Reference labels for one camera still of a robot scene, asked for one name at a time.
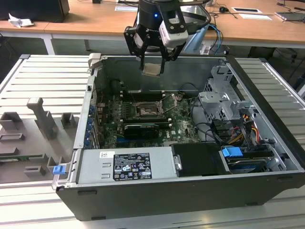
desk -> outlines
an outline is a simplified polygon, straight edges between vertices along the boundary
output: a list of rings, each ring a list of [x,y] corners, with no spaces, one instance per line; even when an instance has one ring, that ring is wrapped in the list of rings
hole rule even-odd
[[[231,7],[259,9],[262,14],[274,14],[275,12],[288,12],[288,9],[278,6],[277,0],[218,0],[217,3],[225,4],[231,13],[236,13]],[[286,1],[286,6],[305,7],[304,3]],[[209,12],[219,12],[219,5],[208,8]],[[305,48],[305,24],[301,22],[283,22],[276,16],[269,16],[272,21],[243,19],[238,14],[219,14],[216,18],[218,29],[224,34],[223,44],[262,46],[278,48]],[[214,32],[208,31],[205,39],[215,40]]]
[[[274,14],[276,11],[287,11],[277,6],[276,0],[218,0],[219,4],[231,7],[258,8],[264,14]],[[114,11],[115,3],[103,2],[92,4],[88,1],[69,0],[70,13],[64,23],[35,22],[34,27],[15,28],[7,21],[0,21],[0,32],[8,37],[42,38],[48,54],[55,54],[52,39],[81,39],[123,41],[122,32],[128,25],[133,25],[135,12]],[[303,3],[287,1],[286,5],[304,7]],[[219,6],[211,7],[218,11]],[[270,16],[272,21],[238,19],[232,15],[219,15],[216,19],[218,28],[224,34],[223,44],[243,46],[305,48],[305,25],[303,23],[282,22],[277,16]],[[214,31],[208,31],[205,39],[214,41]]]

computer case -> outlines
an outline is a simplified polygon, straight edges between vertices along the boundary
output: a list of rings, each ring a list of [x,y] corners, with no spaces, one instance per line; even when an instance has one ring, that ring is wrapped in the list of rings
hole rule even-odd
[[[0,20],[8,20],[10,13],[32,21],[63,22],[69,10],[68,0],[0,0]]]

warning label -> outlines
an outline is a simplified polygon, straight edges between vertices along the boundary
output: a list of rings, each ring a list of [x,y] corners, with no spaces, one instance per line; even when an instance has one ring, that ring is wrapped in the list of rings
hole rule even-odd
[[[115,181],[151,178],[152,168],[149,153],[114,155],[113,179]]]

blue cable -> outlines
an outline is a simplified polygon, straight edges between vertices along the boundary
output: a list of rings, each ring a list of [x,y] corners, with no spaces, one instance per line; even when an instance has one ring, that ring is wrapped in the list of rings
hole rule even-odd
[[[210,25],[210,26],[217,32],[218,39],[219,39],[219,41],[218,41],[218,46],[217,46],[217,49],[216,49],[216,51],[215,51],[215,54],[216,54],[216,53],[218,52],[219,48],[220,48],[221,36],[220,36],[219,30],[218,30],[216,27],[214,27],[214,26],[212,26],[212,25]]]

blue tab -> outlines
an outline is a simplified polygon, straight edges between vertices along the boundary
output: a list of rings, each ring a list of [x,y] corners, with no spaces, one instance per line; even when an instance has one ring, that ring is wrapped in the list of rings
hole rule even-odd
[[[54,175],[63,175],[66,174],[66,166],[54,166],[53,168]]]
[[[239,147],[226,147],[222,150],[224,157],[227,156],[243,156]]]

